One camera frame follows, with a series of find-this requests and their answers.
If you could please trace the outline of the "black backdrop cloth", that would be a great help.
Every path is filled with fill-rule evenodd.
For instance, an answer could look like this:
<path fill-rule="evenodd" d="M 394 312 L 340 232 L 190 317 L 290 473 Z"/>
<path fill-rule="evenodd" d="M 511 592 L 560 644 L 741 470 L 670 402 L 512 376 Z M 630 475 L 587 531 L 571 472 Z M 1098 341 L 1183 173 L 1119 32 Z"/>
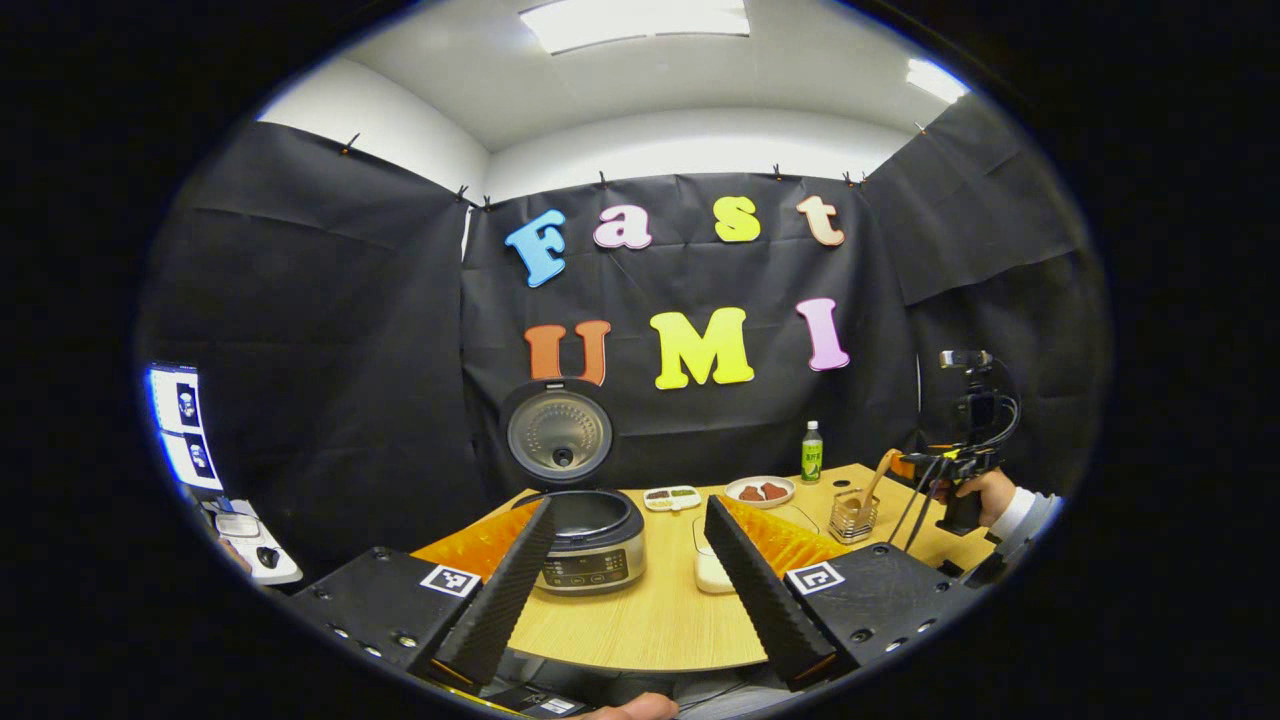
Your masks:
<path fill-rule="evenodd" d="M 525 487 L 500 406 L 540 375 L 595 382 L 614 429 L 591 483 L 713 486 L 960 438 L 996 356 L 1021 405 L 1014 480 L 1075 489 L 1110 359 L 1105 283 L 1039 149 L 965 97 L 861 184 L 650 176 L 474 208 L 316 135 L 244 127 L 178 197 L 142 364 L 198 374 L 224 487 L 319 577 L 412 551 Z"/>

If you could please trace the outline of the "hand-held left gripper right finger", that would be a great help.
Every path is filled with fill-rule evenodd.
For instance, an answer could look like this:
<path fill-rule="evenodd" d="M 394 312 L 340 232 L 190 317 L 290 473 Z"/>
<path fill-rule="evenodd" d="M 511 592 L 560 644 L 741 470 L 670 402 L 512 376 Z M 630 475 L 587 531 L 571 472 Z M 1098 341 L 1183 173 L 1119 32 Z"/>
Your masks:
<path fill-rule="evenodd" d="M 768 664 L 791 691 L 904 655 L 986 598 L 902 550 L 874 543 L 778 574 L 740 523 L 746 506 L 714 496 L 704 536 Z"/>

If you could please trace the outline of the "white side desk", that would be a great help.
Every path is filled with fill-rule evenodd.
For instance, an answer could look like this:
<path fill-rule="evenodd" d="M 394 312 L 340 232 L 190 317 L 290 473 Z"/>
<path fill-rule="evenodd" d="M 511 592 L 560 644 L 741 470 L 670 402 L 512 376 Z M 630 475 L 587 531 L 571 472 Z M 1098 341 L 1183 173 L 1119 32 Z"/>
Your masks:
<path fill-rule="evenodd" d="M 209 515 L 218 539 L 243 562 L 255 582 L 262 585 L 282 585 L 303 578 L 297 562 L 284 551 L 247 501 L 219 498 L 202 502 L 201 507 Z M 265 569 L 259 564 L 255 555 L 259 546 L 270 546 L 280 551 L 280 562 L 275 569 Z"/>

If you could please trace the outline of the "computer monitor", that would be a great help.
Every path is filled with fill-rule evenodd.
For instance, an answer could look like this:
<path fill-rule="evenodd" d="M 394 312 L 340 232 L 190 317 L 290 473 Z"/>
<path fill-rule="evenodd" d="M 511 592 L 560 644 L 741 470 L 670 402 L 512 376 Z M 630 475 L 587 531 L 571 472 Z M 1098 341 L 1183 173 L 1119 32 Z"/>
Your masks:
<path fill-rule="evenodd" d="M 159 439 L 175 478 L 201 491 L 221 493 L 224 486 L 204 425 L 197 369 L 152 363 L 146 377 Z"/>

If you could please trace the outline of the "large ceiling light panel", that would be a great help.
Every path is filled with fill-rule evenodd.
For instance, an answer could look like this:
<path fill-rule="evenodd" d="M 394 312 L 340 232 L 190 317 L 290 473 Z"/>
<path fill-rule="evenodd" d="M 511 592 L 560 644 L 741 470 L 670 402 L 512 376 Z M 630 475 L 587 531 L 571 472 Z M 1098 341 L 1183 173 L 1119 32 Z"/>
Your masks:
<path fill-rule="evenodd" d="M 631 38 L 751 32 L 745 0 L 553 0 L 518 18 L 549 54 Z"/>

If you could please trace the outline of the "metal wire chopstick holder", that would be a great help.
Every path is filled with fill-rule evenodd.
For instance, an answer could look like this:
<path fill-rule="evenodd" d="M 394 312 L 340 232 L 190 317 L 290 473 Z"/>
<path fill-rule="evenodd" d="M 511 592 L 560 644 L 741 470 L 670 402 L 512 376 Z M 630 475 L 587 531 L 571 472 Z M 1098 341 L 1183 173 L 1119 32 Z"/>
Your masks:
<path fill-rule="evenodd" d="M 876 527 L 879 498 L 869 489 L 845 489 L 833 496 L 828 533 L 841 544 L 867 541 Z"/>

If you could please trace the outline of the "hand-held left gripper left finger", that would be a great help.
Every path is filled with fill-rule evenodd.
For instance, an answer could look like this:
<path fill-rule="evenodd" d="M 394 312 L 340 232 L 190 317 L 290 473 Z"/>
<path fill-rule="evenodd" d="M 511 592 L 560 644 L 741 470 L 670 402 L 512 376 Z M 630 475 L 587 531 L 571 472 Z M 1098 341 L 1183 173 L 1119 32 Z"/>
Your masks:
<path fill-rule="evenodd" d="M 291 596 L 291 609 L 352 651 L 479 691 L 495 675 L 556 538 L 549 500 L 509 516 L 515 541 L 488 579 L 457 561 L 374 547 Z"/>

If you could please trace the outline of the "wooden spoon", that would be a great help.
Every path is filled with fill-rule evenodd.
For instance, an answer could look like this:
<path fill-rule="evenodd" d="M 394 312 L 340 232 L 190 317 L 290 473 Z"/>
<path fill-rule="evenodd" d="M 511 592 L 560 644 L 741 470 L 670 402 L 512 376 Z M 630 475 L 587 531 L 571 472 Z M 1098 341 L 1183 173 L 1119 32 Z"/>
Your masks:
<path fill-rule="evenodd" d="M 876 507 L 876 488 L 901 456 L 902 451 L 896 448 L 887 451 L 882 456 L 870 482 L 865 483 L 861 487 L 861 492 L 856 496 L 858 509 L 852 516 L 854 527 L 861 527 L 868 523 L 874 524 L 874 520 L 870 520 L 870 515 Z"/>

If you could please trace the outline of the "white round plate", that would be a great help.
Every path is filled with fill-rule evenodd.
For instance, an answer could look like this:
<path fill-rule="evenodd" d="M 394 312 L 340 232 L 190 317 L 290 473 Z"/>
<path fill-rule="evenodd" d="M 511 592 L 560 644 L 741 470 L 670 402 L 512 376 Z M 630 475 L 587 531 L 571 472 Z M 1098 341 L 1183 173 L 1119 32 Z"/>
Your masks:
<path fill-rule="evenodd" d="M 792 480 L 785 477 L 758 475 L 730 482 L 724 496 L 756 509 L 778 507 L 787 503 L 796 492 Z"/>

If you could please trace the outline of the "dark grey rice cooker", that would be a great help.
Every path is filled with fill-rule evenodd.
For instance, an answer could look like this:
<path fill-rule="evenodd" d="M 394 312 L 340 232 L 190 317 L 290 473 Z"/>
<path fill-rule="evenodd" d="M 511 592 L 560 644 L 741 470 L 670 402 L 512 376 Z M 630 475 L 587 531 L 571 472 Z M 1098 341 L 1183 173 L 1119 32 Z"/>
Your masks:
<path fill-rule="evenodd" d="M 594 384 L 571 378 L 531 380 L 500 413 L 511 471 L 532 498 L 552 501 L 556 537 L 538 588 L 550 594 L 608 594 L 646 570 L 641 511 L 600 482 L 611 464 L 614 425 Z"/>

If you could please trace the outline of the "clear plastic rice container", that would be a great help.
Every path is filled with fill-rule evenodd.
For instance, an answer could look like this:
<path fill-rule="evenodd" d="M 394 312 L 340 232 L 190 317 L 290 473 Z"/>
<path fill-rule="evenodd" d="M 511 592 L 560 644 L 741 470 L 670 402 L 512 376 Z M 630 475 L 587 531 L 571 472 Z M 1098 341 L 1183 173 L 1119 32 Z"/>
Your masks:
<path fill-rule="evenodd" d="M 794 507 L 791 503 L 780 505 L 773 509 L 764 509 L 763 512 L 787 521 L 800 528 L 803 533 L 809 536 L 820 534 L 818 524 L 814 523 L 801 509 Z M 705 538 L 705 518 L 695 518 L 691 528 L 695 552 L 716 552 L 712 548 L 710 542 Z"/>

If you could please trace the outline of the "small ceiling light panel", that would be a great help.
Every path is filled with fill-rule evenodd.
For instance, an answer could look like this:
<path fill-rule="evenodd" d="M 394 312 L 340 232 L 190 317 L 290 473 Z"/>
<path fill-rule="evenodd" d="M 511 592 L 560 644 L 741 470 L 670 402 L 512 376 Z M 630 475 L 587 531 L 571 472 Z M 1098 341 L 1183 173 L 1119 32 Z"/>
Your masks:
<path fill-rule="evenodd" d="M 947 104 L 956 102 L 970 92 L 960 79 L 945 68 L 916 58 L 908 60 L 905 82 Z"/>

